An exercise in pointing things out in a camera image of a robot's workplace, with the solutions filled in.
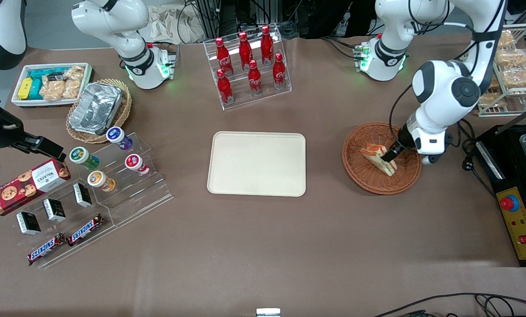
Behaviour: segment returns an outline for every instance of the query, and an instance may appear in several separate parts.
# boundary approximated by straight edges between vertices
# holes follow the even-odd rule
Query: table surface
[[[29,50],[23,64],[88,62],[95,79],[126,82],[134,102],[124,129],[152,146],[175,198],[49,269],[27,267],[11,242],[20,234],[15,218],[0,217],[0,316],[229,317],[253,316],[258,307],[280,307],[287,317],[373,316],[441,293],[526,299],[526,269],[517,265],[496,203],[460,168],[462,151],[450,149],[396,196],[364,191],[341,161],[346,135],[360,124],[387,121],[420,64],[451,59],[467,42],[464,35],[417,37],[397,78],[375,82],[325,42],[292,40],[285,47],[293,91],[226,112],[201,45],[183,46],[175,79],[150,91],[130,82],[112,49]],[[416,107],[407,94],[394,123]],[[67,150],[82,145],[66,132],[68,108],[7,109],[32,134]],[[468,118],[477,133],[504,122]],[[303,134],[305,194],[209,193],[218,131]],[[43,159],[0,150],[0,184]],[[417,308],[480,313],[471,297]]]

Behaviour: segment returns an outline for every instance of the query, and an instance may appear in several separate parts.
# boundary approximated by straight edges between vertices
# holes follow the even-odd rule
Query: red emergency stop button
[[[505,210],[515,212],[519,210],[519,201],[514,195],[507,195],[500,199],[500,206]]]
[[[526,236],[519,236],[519,243],[525,244],[526,243]]]

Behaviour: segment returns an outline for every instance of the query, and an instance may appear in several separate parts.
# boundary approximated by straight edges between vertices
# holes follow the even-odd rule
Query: yogurt cup
[[[104,192],[110,192],[116,187],[116,181],[99,170],[93,171],[88,175],[87,183],[93,187],[100,188]]]
[[[98,164],[100,163],[98,157],[89,153],[88,150],[84,147],[76,147],[73,150],[71,150],[71,153],[69,154],[69,159],[75,164],[85,166],[85,168],[88,170],[96,169],[98,167]]]
[[[150,166],[146,164],[138,154],[130,154],[126,157],[126,168],[135,171],[139,176],[145,176],[150,172]]]
[[[124,133],[124,130],[118,126],[113,126],[112,128],[108,129],[108,131],[106,131],[106,140],[109,140],[114,144],[118,144],[118,146],[124,151],[130,150],[132,144],[134,143],[132,139],[130,139],[128,135]]]

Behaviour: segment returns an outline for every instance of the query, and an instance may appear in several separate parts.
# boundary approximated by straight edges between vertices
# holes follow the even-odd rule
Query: round wicker basket
[[[397,134],[398,128],[392,126]],[[343,165],[349,176],[369,192],[395,195],[410,188],[419,178],[421,158],[415,152],[403,151],[395,158],[398,169],[391,177],[384,174],[365,158],[359,150],[368,143],[390,148],[394,143],[388,124],[370,122],[355,128],[343,144]]]
[[[116,115],[114,115],[114,120],[112,120],[112,126],[122,126],[126,119],[128,119],[128,116],[130,116],[130,109],[132,108],[132,96],[130,96],[130,91],[128,90],[128,86],[124,84],[120,80],[113,80],[113,79],[104,79],[104,80],[98,80],[96,82],[99,82],[101,84],[108,84],[112,86],[116,86],[120,89],[122,89],[122,92],[124,93],[122,97],[122,103],[120,103],[120,107],[118,107],[118,111],[116,111]],[[84,133],[75,131],[69,126],[69,116],[73,114],[73,111],[77,107],[79,103],[79,100],[73,104],[71,109],[69,110],[69,114],[67,114],[67,120],[65,125],[67,126],[67,132],[69,135],[73,136],[74,139],[89,143],[89,144],[100,144],[106,142],[106,135],[94,135],[90,133]]]

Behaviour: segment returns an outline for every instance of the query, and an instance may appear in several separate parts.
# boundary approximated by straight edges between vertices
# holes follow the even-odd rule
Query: coca-cola bottle
[[[239,33],[239,57],[241,58],[241,68],[244,72],[249,72],[249,62],[253,60],[251,45],[247,42],[247,33]]]
[[[287,85],[287,81],[284,76],[286,73],[286,67],[283,62],[283,54],[275,54],[275,65],[272,67],[272,77],[274,78],[273,86],[277,90],[283,90]]]
[[[223,38],[216,38],[216,46],[216,57],[218,58],[221,70],[224,71],[226,76],[233,75],[233,66],[231,65],[231,58],[229,57],[229,52],[226,46],[224,46]]]
[[[251,88],[251,95],[259,96],[263,93],[263,88],[261,87],[261,73],[257,69],[257,61],[251,60],[249,62],[249,88]]]
[[[271,28],[263,26],[263,38],[261,38],[261,59],[263,65],[271,66],[273,62],[273,44],[271,38]]]
[[[216,75],[218,76],[218,90],[222,96],[222,102],[225,104],[232,104],[233,93],[231,92],[229,79],[226,78],[226,73],[223,70],[217,70]]]

